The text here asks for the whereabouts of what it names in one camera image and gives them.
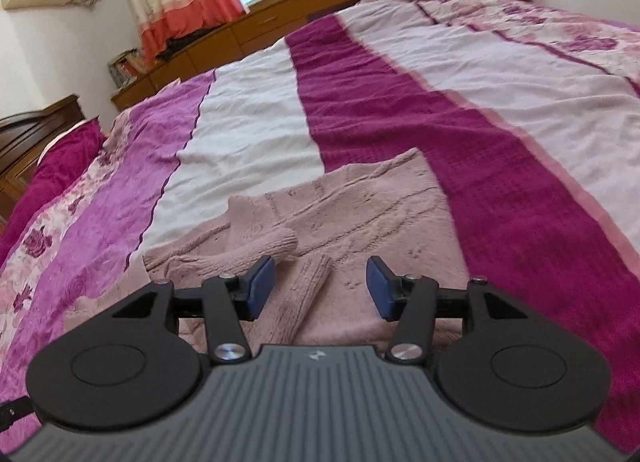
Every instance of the pillow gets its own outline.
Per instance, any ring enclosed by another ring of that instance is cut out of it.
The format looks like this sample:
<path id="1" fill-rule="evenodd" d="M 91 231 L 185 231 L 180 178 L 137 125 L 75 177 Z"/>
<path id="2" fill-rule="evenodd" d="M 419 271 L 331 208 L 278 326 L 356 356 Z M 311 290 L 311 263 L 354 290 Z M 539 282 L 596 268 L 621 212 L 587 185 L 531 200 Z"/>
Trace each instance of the pillow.
<path id="1" fill-rule="evenodd" d="M 73 125 L 68 130 L 65 130 L 64 132 L 62 132 L 62 134 L 58 134 L 58 135 L 56 135 L 56 137 L 54 137 L 52 140 L 50 140 L 49 144 L 44 147 L 44 150 L 40 154 L 40 157 L 38 157 L 38 164 L 40 164 L 42 158 L 44 157 L 44 154 L 49 152 L 49 150 L 52 149 L 53 145 L 55 145 L 58 141 L 60 141 L 60 139 L 62 139 L 65 135 L 70 134 L 75 129 L 77 129 L 78 127 L 80 127 L 80 126 L 82 126 L 82 125 L 84 125 L 85 123 L 88 123 L 88 122 L 89 122 L 88 119 L 83 119 L 82 121 L 79 121 L 78 123 Z"/>
<path id="2" fill-rule="evenodd" d="M 182 84 L 182 80 L 180 78 L 177 78 L 177 79 L 173 80 L 171 83 L 167 83 L 166 85 L 164 85 L 158 91 L 158 94 L 163 94 L 164 92 L 169 92 L 170 90 L 173 90 L 174 87 L 180 86 L 181 84 Z"/>
<path id="3" fill-rule="evenodd" d="M 98 119 L 91 119 L 64 135 L 40 158 L 31 182 L 15 205 L 0 236 L 0 265 L 20 240 L 31 218 L 71 186 L 98 156 L 104 135 Z"/>

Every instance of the logo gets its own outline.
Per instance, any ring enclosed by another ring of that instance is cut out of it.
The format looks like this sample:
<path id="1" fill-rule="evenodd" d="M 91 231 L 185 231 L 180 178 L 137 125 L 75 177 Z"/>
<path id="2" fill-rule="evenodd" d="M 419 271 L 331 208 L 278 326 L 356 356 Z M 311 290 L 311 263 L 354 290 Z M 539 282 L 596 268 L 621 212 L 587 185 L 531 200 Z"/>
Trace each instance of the logo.
<path id="1" fill-rule="evenodd" d="M 316 350 L 315 352 L 311 352 L 309 354 L 309 357 L 311 359 L 313 359 L 314 361 L 319 361 L 319 360 L 325 358 L 326 354 L 324 352 L 322 352 L 322 350 Z"/>

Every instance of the metal screw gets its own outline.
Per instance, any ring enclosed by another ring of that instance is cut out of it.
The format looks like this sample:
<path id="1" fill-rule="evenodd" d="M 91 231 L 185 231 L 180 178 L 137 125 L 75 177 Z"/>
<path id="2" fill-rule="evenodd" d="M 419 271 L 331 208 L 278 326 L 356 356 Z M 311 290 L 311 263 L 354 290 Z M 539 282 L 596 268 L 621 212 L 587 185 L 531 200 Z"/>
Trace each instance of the metal screw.
<path id="1" fill-rule="evenodd" d="M 238 343 L 223 343 L 214 350 L 216 357 L 223 361 L 234 361 L 246 354 L 246 349 Z"/>
<path id="2" fill-rule="evenodd" d="M 391 355 L 401 361 L 418 359 L 422 355 L 422 349 L 413 343 L 401 343 L 391 347 Z"/>

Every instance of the red curtain trim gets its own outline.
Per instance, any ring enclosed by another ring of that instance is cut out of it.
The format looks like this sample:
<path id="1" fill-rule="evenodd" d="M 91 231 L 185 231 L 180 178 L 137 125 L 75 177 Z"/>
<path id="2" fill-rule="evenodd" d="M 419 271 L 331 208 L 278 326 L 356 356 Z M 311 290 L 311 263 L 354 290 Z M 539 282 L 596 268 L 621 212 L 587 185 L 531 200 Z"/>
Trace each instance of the red curtain trim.
<path id="1" fill-rule="evenodd" d="M 142 48 L 149 62 L 166 49 L 167 39 L 217 27 L 245 13 L 240 0 L 173 1 L 164 4 L 162 9 L 164 12 L 156 15 L 158 19 L 138 26 Z"/>

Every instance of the bedspread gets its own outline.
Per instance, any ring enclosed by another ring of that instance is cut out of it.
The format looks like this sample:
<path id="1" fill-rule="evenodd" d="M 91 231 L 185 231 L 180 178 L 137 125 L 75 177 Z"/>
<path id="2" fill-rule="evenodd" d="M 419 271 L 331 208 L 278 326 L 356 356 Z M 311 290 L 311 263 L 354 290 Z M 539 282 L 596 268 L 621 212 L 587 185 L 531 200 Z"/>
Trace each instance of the bedspread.
<path id="1" fill-rule="evenodd" d="M 0 401 L 79 296 L 230 195 L 416 147 L 466 268 L 597 347 L 598 430 L 640 438 L 640 33 L 514 0 L 376 0 L 122 113 L 0 275 Z M 9 450 L 34 420 L 0 435 Z"/>

